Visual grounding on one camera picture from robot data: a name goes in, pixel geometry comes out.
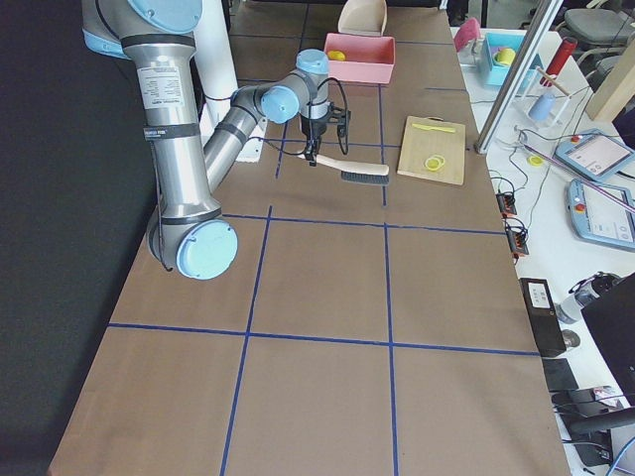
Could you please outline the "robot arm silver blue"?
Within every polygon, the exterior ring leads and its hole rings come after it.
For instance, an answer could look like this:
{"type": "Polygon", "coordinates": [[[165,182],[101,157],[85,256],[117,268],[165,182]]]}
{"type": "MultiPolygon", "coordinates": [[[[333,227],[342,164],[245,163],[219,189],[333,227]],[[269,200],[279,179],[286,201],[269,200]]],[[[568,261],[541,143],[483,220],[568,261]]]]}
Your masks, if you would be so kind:
{"type": "Polygon", "coordinates": [[[234,71],[220,2],[84,1],[81,9],[87,47],[136,68],[159,194],[146,232],[152,254],[191,279],[221,275],[238,239],[212,194],[261,120],[284,124],[301,116],[313,126],[327,116],[326,54],[304,50],[281,80],[235,89],[204,141],[191,68],[205,93],[234,71]]]}

